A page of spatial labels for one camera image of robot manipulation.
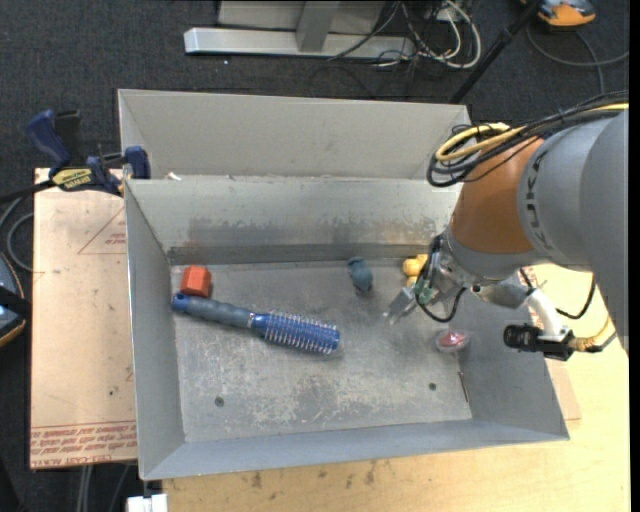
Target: blue clamp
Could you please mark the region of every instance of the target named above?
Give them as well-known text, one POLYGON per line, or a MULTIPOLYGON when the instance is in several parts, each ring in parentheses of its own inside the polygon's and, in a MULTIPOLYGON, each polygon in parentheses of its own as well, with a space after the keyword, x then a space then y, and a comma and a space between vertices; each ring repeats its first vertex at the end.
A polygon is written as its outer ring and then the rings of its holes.
POLYGON ((140 146, 126 148, 124 155, 90 156, 85 165, 70 166, 72 155, 55 130, 55 115, 45 110, 34 116, 26 129, 34 146, 51 156, 54 165, 49 170, 49 181, 64 191, 97 190, 122 195, 122 180, 109 168, 126 166, 127 177, 149 179, 151 167, 146 152, 140 146))

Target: blue object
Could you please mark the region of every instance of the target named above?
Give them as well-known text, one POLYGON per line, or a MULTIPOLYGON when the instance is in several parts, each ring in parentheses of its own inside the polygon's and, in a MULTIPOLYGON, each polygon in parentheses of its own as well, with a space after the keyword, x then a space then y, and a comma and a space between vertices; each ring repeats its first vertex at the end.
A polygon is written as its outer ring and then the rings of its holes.
POLYGON ((56 133, 54 118, 52 110, 40 112, 31 118, 27 124, 26 132, 36 148, 53 158, 55 162, 53 167, 58 169, 69 163, 71 154, 56 133))
POLYGON ((140 146, 130 146, 124 150, 124 158, 133 172, 136 179, 148 180, 151 178, 151 166, 144 149, 140 146))
POLYGON ((356 290, 367 293, 373 288, 373 274, 364 258, 355 256, 347 262, 349 276, 356 290))
POLYGON ((334 325, 290 313, 254 313, 248 309, 177 293, 171 300, 174 311, 224 325, 253 329, 264 339, 309 352, 330 354, 338 348, 340 332, 334 325))

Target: metal stand base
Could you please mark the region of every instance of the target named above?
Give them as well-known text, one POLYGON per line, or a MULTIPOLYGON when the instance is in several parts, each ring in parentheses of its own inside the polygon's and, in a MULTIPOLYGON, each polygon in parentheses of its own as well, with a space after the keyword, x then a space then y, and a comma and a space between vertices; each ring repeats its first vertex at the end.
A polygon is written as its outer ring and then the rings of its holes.
MULTIPOLYGON (((187 54, 254 54, 298 57, 332 57, 348 50, 365 36, 328 34, 321 50, 301 51, 296 32, 230 28, 192 28, 185 32, 187 54)), ((411 54, 413 44, 404 37, 375 36, 349 54, 350 58, 397 59, 411 54)))

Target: gray metal bin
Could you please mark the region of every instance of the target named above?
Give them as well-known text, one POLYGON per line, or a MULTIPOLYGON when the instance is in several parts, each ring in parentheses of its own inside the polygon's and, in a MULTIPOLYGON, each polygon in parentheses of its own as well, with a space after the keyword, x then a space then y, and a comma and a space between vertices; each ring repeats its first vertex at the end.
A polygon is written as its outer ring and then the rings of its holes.
POLYGON ((542 357, 502 343, 526 309, 466 297, 452 326, 473 339, 457 354, 436 349, 443 325, 426 315, 383 316, 403 259, 455 204, 422 175, 463 107, 120 91, 120 114, 123 148, 143 145, 153 168, 125 192, 142 478, 567 438, 542 357), (349 280, 355 255, 369 295, 349 280), (175 314, 191 264, 216 300, 336 324, 341 349, 175 314))

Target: brush bristles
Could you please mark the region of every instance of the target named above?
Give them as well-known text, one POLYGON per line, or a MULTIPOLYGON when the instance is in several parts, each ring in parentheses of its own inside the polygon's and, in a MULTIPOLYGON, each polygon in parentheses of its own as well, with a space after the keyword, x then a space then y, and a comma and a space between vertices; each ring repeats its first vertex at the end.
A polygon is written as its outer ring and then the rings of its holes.
POLYGON ((290 313, 272 313, 264 337, 280 345, 330 354, 338 347, 340 334, 335 325, 290 313))

